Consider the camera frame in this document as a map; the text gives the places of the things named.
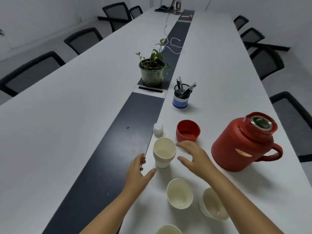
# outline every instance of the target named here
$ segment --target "person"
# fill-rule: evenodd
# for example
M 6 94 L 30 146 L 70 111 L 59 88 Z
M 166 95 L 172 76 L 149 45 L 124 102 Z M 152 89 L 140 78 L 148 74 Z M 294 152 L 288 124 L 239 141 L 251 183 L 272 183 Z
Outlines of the person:
M 192 173 L 206 181 L 217 193 L 240 234 L 283 234 L 223 173 L 212 163 L 205 150 L 192 141 L 182 141 L 178 147 L 193 157 L 177 159 Z M 143 192 L 157 169 L 145 176 L 140 168 L 145 163 L 144 154 L 139 154 L 130 164 L 127 179 L 121 194 L 108 205 L 80 234 L 115 234 L 135 200 Z

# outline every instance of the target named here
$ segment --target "red thermos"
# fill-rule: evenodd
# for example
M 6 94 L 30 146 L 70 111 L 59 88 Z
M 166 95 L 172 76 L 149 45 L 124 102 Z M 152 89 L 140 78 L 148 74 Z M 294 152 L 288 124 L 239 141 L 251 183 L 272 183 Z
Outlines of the red thermos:
M 231 172 L 239 172 L 252 162 L 278 160 L 283 149 L 274 143 L 272 134 L 276 130 L 276 122 L 260 112 L 234 119 L 213 143 L 213 159 Z M 277 153 L 264 156 L 271 149 Z

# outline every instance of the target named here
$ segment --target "black cable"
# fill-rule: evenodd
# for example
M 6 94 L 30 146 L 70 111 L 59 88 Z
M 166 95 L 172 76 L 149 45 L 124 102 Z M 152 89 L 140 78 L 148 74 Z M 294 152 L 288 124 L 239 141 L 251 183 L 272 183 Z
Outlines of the black cable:
M 209 3 L 208 3 L 208 5 L 207 5 L 207 7 L 206 7 L 205 11 L 207 11 L 207 8 L 208 8 L 208 6 L 209 6 L 210 2 L 211 2 L 211 0 L 209 0 Z

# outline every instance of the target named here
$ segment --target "potted plant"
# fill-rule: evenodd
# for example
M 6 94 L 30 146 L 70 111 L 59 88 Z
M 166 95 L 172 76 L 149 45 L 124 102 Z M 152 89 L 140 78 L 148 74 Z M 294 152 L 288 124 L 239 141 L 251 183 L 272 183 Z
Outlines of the potted plant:
M 161 84 L 163 82 L 164 68 L 168 67 L 168 69 L 170 69 L 169 64 L 164 63 L 162 58 L 161 47 L 164 40 L 165 39 L 161 39 L 160 43 L 156 44 L 160 45 L 159 51 L 157 49 L 153 49 L 150 58 L 146 59 L 143 57 L 142 60 L 141 53 L 136 53 L 136 55 L 138 55 L 140 58 L 140 63 L 138 66 L 141 69 L 142 80 L 146 86 L 154 87 Z

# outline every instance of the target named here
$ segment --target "white paper cup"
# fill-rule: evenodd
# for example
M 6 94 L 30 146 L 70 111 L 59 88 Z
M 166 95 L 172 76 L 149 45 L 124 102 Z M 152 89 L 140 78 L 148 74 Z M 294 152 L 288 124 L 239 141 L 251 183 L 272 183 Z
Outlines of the white paper cup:
M 153 147 L 156 166 L 159 168 L 168 167 L 170 162 L 174 159 L 176 152 L 176 145 L 171 139 L 162 137 L 156 140 Z
M 169 182 L 167 186 L 167 198 L 173 207 L 186 209 L 193 202 L 193 192 L 186 181 L 177 178 Z
M 182 232 L 174 225 L 165 225 L 156 232 L 156 234 L 182 234 Z
M 221 200 L 212 188 L 208 188 L 204 191 L 198 206 L 201 213 L 206 217 L 217 220 L 227 220 L 229 218 Z

